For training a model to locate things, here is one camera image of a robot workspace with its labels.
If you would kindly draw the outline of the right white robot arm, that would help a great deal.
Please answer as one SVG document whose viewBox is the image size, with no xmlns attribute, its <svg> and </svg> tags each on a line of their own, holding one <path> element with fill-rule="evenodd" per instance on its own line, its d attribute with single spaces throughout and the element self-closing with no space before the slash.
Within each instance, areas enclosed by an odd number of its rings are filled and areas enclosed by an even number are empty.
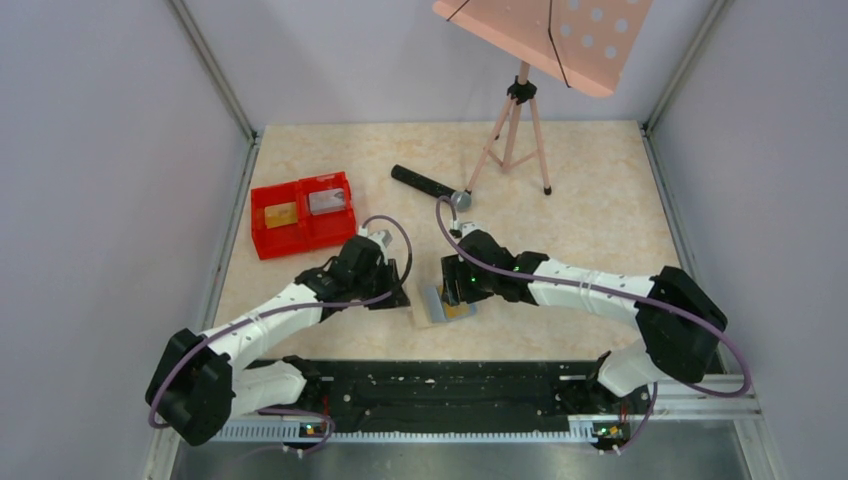
<svg viewBox="0 0 848 480">
<path fill-rule="evenodd" d="M 487 232 L 462 235 L 441 258 L 442 300 L 450 306 L 499 297 L 510 303 L 577 309 L 635 328 L 630 345 L 603 354 L 588 377 L 592 388 L 625 397 L 661 378 L 702 381 L 727 318 L 683 270 L 652 276 L 579 268 L 547 254 L 511 254 Z"/>
</svg>

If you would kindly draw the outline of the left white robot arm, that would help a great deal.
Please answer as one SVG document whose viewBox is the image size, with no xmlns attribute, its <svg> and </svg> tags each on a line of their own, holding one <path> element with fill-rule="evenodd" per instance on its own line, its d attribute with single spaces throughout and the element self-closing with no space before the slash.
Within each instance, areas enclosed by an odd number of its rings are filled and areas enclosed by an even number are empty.
<svg viewBox="0 0 848 480">
<path fill-rule="evenodd" d="M 387 230 L 348 239 L 325 265 L 301 272 L 281 292 L 221 326 L 182 329 L 168 341 L 145 393 L 149 424 L 171 428 L 191 446 L 202 445 L 232 419 L 276 405 L 292 405 L 310 371 L 295 359 L 257 367 L 255 361 L 295 333 L 349 308 L 405 307 Z"/>
</svg>

